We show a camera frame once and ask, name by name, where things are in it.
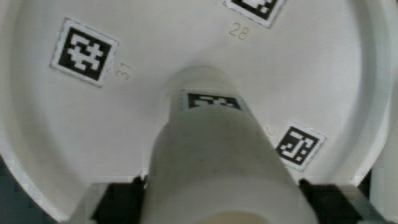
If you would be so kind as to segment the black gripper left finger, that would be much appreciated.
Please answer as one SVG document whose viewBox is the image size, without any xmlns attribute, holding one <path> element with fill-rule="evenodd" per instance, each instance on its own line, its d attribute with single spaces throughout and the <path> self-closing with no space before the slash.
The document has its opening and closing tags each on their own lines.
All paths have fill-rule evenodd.
<svg viewBox="0 0 398 224">
<path fill-rule="evenodd" d="M 70 217 L 58 224 L 140 224 L 145 179 L 93 183 L 85 191 Z"/>
</svg>

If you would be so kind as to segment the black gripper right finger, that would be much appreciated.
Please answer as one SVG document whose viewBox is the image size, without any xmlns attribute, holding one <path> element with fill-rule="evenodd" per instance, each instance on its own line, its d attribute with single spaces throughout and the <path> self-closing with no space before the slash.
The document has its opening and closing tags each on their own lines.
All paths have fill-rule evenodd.
<svg viewBox="0 0 398 224">
<path fill-rule="evenodd" d="M 317 224 L 385 224 L 385 218 L 351 185 L 312 184 L 298 181 Z"/>
</svg>

